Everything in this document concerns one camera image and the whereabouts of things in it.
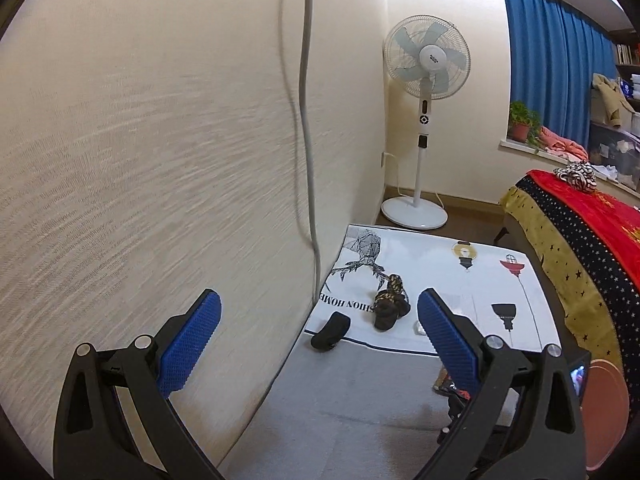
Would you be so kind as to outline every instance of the floor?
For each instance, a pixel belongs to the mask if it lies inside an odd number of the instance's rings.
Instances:
[[[502,228],[504,215],[496,206],[496,212],[481,211],[474,208],[474,202],[468,201],[469,206],[447,205],[447,198],[444,197],[445,209],[449,215],[447,223],[438,229],[425,231],[427,234],[455,238],[465,242],[475,242],[478,244],[493,245],[495,235]],[[376,225],[395,226],[395,224],[385,218],[382,213],[378,215]],[[516,249],[514,242],[506,235],[500,241],[501,247]]]

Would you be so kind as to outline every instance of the lamp illustration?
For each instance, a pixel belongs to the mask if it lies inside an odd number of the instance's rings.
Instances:
[[[513,346],[511,330],[513,330],[513,319],[516,317],[516,306],[513,303],[494,303],[491,307],[495,315],[504,323],[504,329],[509,331],[509,339],[511,346]]]
[[[507,256],[505,257],[505,260],[506,261],[500,260],[500,263],[502,264],[502,266],[509,269],[509,272],[511,274],[519,278],[520,271],[524,269],[524,264],[518,263],[518,261],[516,260],[516,257],[513,256],[513,254],[507,254]]]
[[[504,258],[504,260],[500,260],[500,263],[502,264],[502,266],[507,269],[511,274],[513,274],[517,279],[518,282],[520,283],[520,286],[522,288],[522,291],[524,292],[524,297],[527,300],[527,304],[529,305],[529,310],[531,312],[531,317],[533,318],[533,325],[536,327],[536,334],[538,335],[538,342],[540,343],[540,351],[542,351],[542,339],[540,339],[540,331],[538,330],[538,324],[536,323],[536,316],[535,314],[533,314],[533,308],[531,307],[531,302],[529,301],[529,297],[527,295],[527,291],[524,288],[524,285],[522,284],[522,281],[520,280],[520,273],[522,272],[522,269],[524,269],[525,264],[521,264],[515,256],[513,256],[513,254],[507,254]]]
[[[469,270],[471,268],[471,266],[474,264],[474,258],[478,256],[476,248],[473,247],[473,245],[471,245],[469,242],[458,242],[453,246],[452,250],[460,260],[460,265],[465,267],[466,270]]]
[[[451,248],[453,253],[460,260],[460,265],[465,268],[465,273],[468,274],[469,269],[474,264],[474,258],[478,256],[478,251],[469,242],[459,241]],[[469,276],[466,277],[466,288],[470,291],[471,303],[474,307],[474,317],[476,318],[476,326],[478,324],[478,310],[476,309],[476,300],[474,299],[473,289],[469,286]]]

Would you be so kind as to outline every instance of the electric fan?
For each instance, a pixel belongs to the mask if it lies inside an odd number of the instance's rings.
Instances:
[[[420,168],[427,150],[431,101],[452,96],[466,82],[471,65],[469,49],[452,23],[435,16],[411,16],[386,37],[385,61],[389,75],[409,94],[420,98],[420,129],[414,196],[385,200],[382,213],[404,227],[435,229],[446,223],[447,213],[420,198]]]

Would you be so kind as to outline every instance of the bookshelf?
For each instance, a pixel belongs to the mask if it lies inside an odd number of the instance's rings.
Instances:
[[[640,66],[640,36],[635,30],[632,28],[612,30],[609,33],[609,37],[614,43],[614,55],[617,64]]]
[[[614,43],[616,68],[620,77],[631,83],[632,74],[640,74],[640,34],[632,28],[612,30],[609,37]],[[627,99],[636,112],[640,112],[640,100]]]

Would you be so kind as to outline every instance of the fan blade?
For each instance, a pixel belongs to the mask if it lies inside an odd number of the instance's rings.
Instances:
[[[438,70],[433,73],[433,93],[443,94],[449,90],[449,73],[447,70]]]
[[[412,41],[411,38],[409,38],[409,33],[406,31],[405,27],[400,28],[394,34],[394,40],[396,40],[396,43],[400,45],[402,50],[409,54],[409,56],[418,59],[418,56],[420,55],[420,48]]]
[[[462,52],[455,48],[443,47],[442,49],[444,50],[444,53],[447,54],[447,61],[459,67],[460,70],[466,70],[468,59],[464,54],[462,54]]]
[[[410,68],[396,68],[396,74],[402,81],[415,81],[421,79],[427,75],[424,69],[420,65],[412,66]]]
[[[440,39],[445,32],[449,30],[448,27],[445,27],[441,23],[432,23],[431,26],[427,29],[427,32],[424,33],[424,37],[420,42],[420,46],[432,45],[436,41]]]

